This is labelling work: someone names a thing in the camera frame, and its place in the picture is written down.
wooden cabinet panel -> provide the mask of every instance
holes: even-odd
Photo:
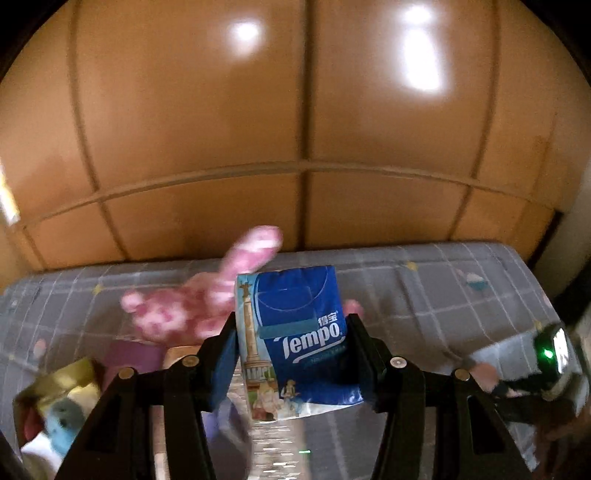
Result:
[[[446,240],[466,188],[373,173],[312,173],[306,248]]]
[[[531,194],[558,99],[554,34],[517,0],[498,0],[500,57],[491,131],[478,179]]]
[[[0,158],[23,220],[93,191],[70,98],[72,7],[65,4],[33,35],[0,83]]]
[[[557,37],[553,40],[548,54],[552,55],[560,72],[558,106],[534,196],[567,211],[591,158],[591,87],[565,46]]]
[[[10,240],[14,243],[32,270],[36,272],[45,270],[46,266],[41,262],[41,258],[39,258],[39,255],[35,252],[33,243],[23,228],[20,228],[20,226],[8,227],[7,233]]]
[[[80,100],[101,188],[294,160],[302,13],[298,0],[84,2]]]
[[[277,225],[296,248],[297,174],[207,180],[107,202],[132,260],[221,257],[248,228]]]
[[[470,176],[491,95],[492,1],[314,4],[312,157]]]
[[[28,231],[50,269],[124,260],[96,203],[43,220]]]
[[[510,195],[472,189],[452,240],[509,242],[527,201]]]
[[[17,251],[7,228],[0,225],[0,295],[12,282],[20,280],[31,272],[21,254]]]
[[[552,221],[554,210],[535,203],[527,203],[509,245],[523,260],[529,260]]]

screw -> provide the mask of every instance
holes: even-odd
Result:
[[[470,380],[470,374],[467,370],[464,370],[463,368],[456,370],[453,374],[456,376],[458,380],[462,380],[463,382]]]
[[[183,365],[185,367],[191,368],[191,367],[195,367],[198,364],[199,364],[199,358],[196,357],[195,355],[187,355],[186,357],[183,358]]]
[[[119,378],[121,380],[127,380],[135,375],[135,371],[131,367],[125,367],[119,370]]]
[[[404,368],[407,366],[407,361],[401,356],[393,356],[390,359],[390,365],[392,365],[394,368]]]

pink plush toy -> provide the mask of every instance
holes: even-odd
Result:
[[[240,273],[252,273],[281,248],[276,226],[248,231],[228,251],[217,273],[198,273],[179,288],[161,288],[147,295],[128,290],[121,298],[123,309],[133,315],[145,340],[167,346],[195,345],[217,335],[234,310],[234,283]],[[363,309],[355,300],[343,305],[345,315]]]

tissue pack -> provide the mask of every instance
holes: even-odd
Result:
[[[362,401],[334,267],[238,275],[236,327],[254,420]]]

gray checkered bedsheet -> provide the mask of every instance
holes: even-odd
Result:
[[[130,287],[176,286],[218,260],[174,261],[84,267],[35,275],[0,297],[1,428],[16,447],[12,399],[37,373],[54,371],[77,358],[101,359],[115,337],[132,334],[119,307]],[[474,355],[496,365],[503,378],[527,375],[535,358],[517,333],[558,317],[517,253],[500,244],[431,244],[280,254],[267,270],[332,264],[343,299],[357,299],[370,335],[429,371],[451,372]],[[467,275],[485,288],[473,288]],[[48,343],[39,365],[32,356],[38,339]],[[497,342],[507,340],[499,346]],[[369,478],[385,418],[361,405],[303,419],[315,479]],[[530,466],[532,428],[510,425]],[[426,425],[425,458],[432,458],[434,416]],[[425,461],[422,476],[430,478]]]

